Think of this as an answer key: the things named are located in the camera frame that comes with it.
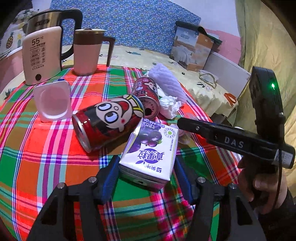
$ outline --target blue patterned wall panel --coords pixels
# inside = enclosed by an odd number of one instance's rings
[[[198,25],[200,17],[168,0],[52,0],[51,9],[79,8],[82,28],[106,29],[116,45],[169,55],[177,20]],[[74,21],[63,21],[63,45],[72,43]]]

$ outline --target milk carton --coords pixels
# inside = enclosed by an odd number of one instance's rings
[[[132,182],[161,189],[172,175],[178,132],[176,128],[142,118],[121,155],[121,175]]]

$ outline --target screw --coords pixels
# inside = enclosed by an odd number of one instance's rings
[[[204,177],[198,177],[197,180],[198,180],[200,183],[204,183],[204,182],[205,182],[205,178],[204,178]]]
[[[64,188],[65,187],[65,183],[59,183],[58,185],[57,185],[57,188],[58,189],[62,189],[62,188]]]
[[[96,177],[90,177],[90,178],[89,178],[89,182],[90,182],[90,183],[94,183],[95,181],[96,181]]]
[[[236,184],[234,184],[234,183],[230,183],[229,186],[230,186],[231,189],[236,189],[237,188]]]

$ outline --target checkered cloth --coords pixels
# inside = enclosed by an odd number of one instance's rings
[[[72,109],[79,109],[129,92],[144,74],[136,68],[98,65],[90,76],[76,76],[72,69],[59,78],[71,86]],[[81,183],[120,155],[125,143],[115,141],[87,154],[73,131],[71,119],[42,123],[33,98],[33,86],[17,87],[0,107],[0,217],[18,240],[26,240],[36,216],[59,182]],[[176,119],[192,113],[210,121],[185,90],[188,101]],[[176,123],[159,116],[156,121]],[[237,182],[237,158],[233,153],[209,145],[193,134],[189,145],[179,144],[178,154],[198,175],[214,183]],[[74,204],[77,238],[82,239],[79,203]],[[158,193],[135,187],[119,179],[112,201],[99,211],[109,240],[183,240],[194,206],[183,199],[175,174]],[[215,240],[218,206],[214,207],[211,238]]]

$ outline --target red can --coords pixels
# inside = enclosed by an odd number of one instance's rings
[[[123,95],[89,106],[72,115],[77,138],[88,153],[132,132],[144,116],[141,101]]]
[[[137,96],[143,103],[146,119],[152,120],[158,115],[159,99],[157,87],[153,79],[148,77],[137,79],[131,94]]]

